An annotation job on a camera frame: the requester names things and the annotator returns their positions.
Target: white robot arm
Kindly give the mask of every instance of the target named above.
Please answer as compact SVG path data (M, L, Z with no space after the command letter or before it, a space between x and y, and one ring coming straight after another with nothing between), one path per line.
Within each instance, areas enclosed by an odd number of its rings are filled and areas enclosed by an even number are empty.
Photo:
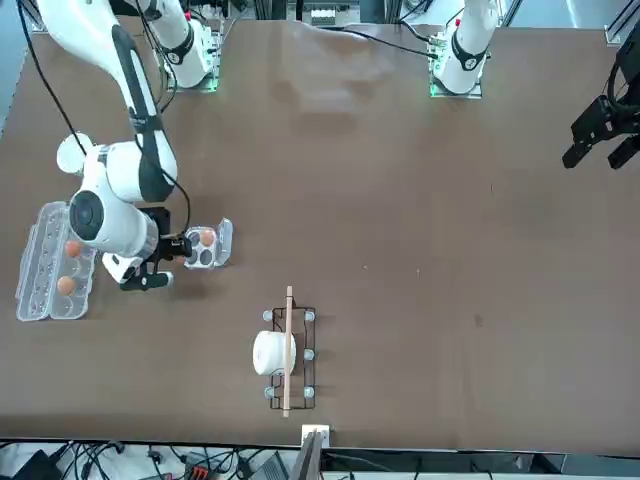
M437 80L451 93L462 95L476 85L493 32L498 26L496 0L466 0L460 26L451 33Z
M160 251L166 244L168 212L162 209L166 218L161 218L153 215L157 209L132 204L166 200L178 173L136 46L107 0L40 0L39 6L50 35L64 49L116 80L134 129L133 141L87 150L82 186L70 202L71 228L87 245L105 252L103 263L123 288L168 285L172 277L157 272L157 261L190 255L191 246L174 238ZM136 276L152 256L155 276L146 271Z
M187 21L179 0L125 1L149 23L180 87L194 87L212 71L210 42L205 41L211 32L195 19Z

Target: brown egg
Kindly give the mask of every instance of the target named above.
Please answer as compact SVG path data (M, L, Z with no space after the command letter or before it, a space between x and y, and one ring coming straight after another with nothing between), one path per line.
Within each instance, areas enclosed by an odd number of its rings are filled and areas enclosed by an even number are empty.
M82 244L80 242L76 242L75 240L69 240L64 245L64 251L71 258L75 258L82 253Z
M200 242L205 246L205 247L210 247L211 245L213 245L213 241L216 239L215 234L213 233L212 230L205 230L204 232L202 232L200 234Z
M75 288L76 282L73 278L64 276L58 279L58 292L60 292L60 295L69 296Z

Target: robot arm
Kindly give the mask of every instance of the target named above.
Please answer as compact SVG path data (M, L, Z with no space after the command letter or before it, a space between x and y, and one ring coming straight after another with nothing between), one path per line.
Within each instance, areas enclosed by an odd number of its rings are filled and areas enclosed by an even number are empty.
M565 168L574 168L599 142L618 135L631 135L609 155L609 165L617 170L640 150L640 42L638 22L616 54L606 95L600 95L571 125L573 145L562 157ZM622 98L614 94L618 70L622 72L627 92Z
M82 186L69 208L72 230L87 245L105 252L107 270L124 284L157 254L166 233L132 202L162 202L169 196L177 177L175 155L140 55L108 1L40 0L39 6L51 36L70 53L109 73L127 105L134 140L88 149ZM182 246L178 251L189 254L188 242Z
M440 84L456 95L462 95L476 85L486 61L487 48L498 26L496 0L466 0L459 27L453 28L436 72Z
M191 88L213 69L211 29L187 21L179 0L125 0L144 16L171 63L181 88Z

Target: wooden stick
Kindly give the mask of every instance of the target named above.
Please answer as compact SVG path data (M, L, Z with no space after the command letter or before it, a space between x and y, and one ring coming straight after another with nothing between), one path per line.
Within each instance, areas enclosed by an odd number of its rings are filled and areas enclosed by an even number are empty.
M284 406L282 416L289 418L291 399L291 316L293 314L293 287L287 287L287 317L284 330Z

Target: small egg tray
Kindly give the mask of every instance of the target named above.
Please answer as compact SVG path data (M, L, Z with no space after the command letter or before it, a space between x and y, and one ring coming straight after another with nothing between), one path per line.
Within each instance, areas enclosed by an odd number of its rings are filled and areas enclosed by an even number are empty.
M200 236L205 231L213 233L213 244L204 246ZM191 227L186 232L191 241L192 254L184 262L184 266L190 269L213 269L223 266L231 256L231 242L233 240L233 223L223 218L218 228L215 227Z
M64 246L69 240L82 245L80 255L75 258L65 253ZM95 257L96 250L80 242L71 231L65 202L42 207L20 260L16 289L18 320L30 322L47 317L75 320L84 315L89 307ZM56 284L62 276L69 276L75 282L69 296L58 292Z

